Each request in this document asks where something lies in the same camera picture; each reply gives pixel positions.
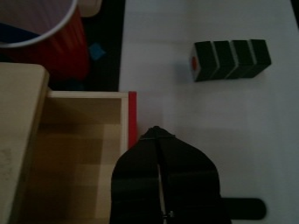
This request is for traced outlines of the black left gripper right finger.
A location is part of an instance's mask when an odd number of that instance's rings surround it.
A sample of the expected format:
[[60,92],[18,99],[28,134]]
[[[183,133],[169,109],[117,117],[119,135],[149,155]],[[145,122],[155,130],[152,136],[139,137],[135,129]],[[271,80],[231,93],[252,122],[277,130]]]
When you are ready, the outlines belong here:
[[153,137],[167,224],[232,224],[217,168],[207,155],[160,127]]

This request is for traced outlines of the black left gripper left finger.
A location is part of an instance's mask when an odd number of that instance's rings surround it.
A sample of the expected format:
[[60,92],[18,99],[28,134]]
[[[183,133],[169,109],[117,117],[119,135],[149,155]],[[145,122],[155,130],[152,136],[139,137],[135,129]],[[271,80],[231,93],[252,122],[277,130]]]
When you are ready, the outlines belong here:
[[153,128],[116,161],[109,224],[164,224]]

